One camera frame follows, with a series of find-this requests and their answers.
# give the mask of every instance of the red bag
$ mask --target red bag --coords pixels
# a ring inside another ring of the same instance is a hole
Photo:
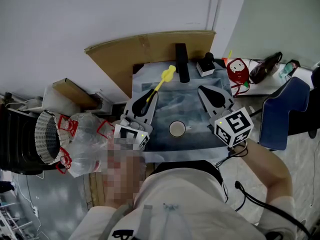
[[[249,69],[242,59],[236,58],[231,61],[226,66],[226,71],[229,79],[236,83],[235,85],[231,86],[231,88],[238,88],[234,96],[237,96],[238,94],[244,94],[250,89]],[[241,85],[246,86],[247,89],[240,92]]]

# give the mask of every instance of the black cable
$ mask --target black cable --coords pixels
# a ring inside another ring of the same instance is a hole
[[[260,207],[268,209],[271,212],[274,212],[274,213],[280,215],[281,217],[285,218],[286,220],[290,221],[291,223],[296,225],[298,228],[300,228],[308,236],[309,239],[312,238],[311,234],[306,229],[306,227],[301,222],[299,222],[294,217],[292,217],[290,214],[286,213],[285,211],[283,211],[273,205],[261,202],[260,200],[254,198],[252,195],[248,194],[245,191],[244,187],[242,186],[242,184],[239,181],[236,181],[234,186],[236,189],[240,190],[244,194],[245,198],[247,198],[249,201],[251,201],[252,203],[254,203]]]
[[[227,161],[228,159],[231,159],[231,158],[242,158],[242,157],[245,157],[247,154],[248,154],[248,149],[245,148],[245,149],[242,150],[240,153],[236,153],[236,154],[233,154],[233,155],[229,155],[229,156],[226,157],[225,159],[217,162],[217,163],[215,164],[215,167],[216,167],[216,168],[219,168],[219,167],[220,167],[225,161]]]
[[[244,205],[245,205],[245,202],[246,202],[246,195],[244,195],[244,199],[243,199],[243,202],[242,204],[239,206],[239,208],[237,208],[235,211],[239,211]]]
[[[257,111],[255,111],[255,112],[253,112],[253,113],[251,113],[250,115],[249,115],[249,117],[254,117],[255,115],[257,115],[257,114],[260,114],[262,112],[262,108],[260,108],[260,109],[258,109]]]
[[[224,194],[225,194],[225,197],[226,197],[226,201],[225,201],[225,203],[227,203],[227,202],[228,202],[228,200],[229,200],[229,190],[228,190],[228,188],[227,188],[227,185],[225,185],[225,182],[224,182],[224,179],[222,178],[222,176],[221,176],[221,179],[222,179],[222,187],[223,187],[223,191],[224,191]]]
[[[225,203],[227,203],[229,200],[229,191],[228,191],[227,186],[225,186],[225,182],[223,180],[222,180],[222,187],[223,187],[223,191],[224,191],[224,194],[226,197]]]

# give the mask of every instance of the cardboard sheet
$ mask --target cardboard sheet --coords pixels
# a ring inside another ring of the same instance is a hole
[[[68,78],[54,82],[52,87],[82,109],[95,108],[98,103]]]
[[[175,61],[176,43],[185,43],[189,60],[210,51],[214,31],[187,30],[134,35],[86,48],[90,58],[123,90],[132,96],[133,65]]]

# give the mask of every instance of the white cup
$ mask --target white cup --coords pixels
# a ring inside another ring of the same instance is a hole
[[[173,137],[181,137],[186,131],[190,130],[190,126],[185,126],[181,121],[173,121],[169,126],[169,132]]]

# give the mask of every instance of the black bag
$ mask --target black bag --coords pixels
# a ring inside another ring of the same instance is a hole
[[[267,57],[263,62],[259,63],[251,72],[250,78],[254,84],[260,83],[272,71],[274,66],[282,59],[282,53],[279,51],[274,55]]]

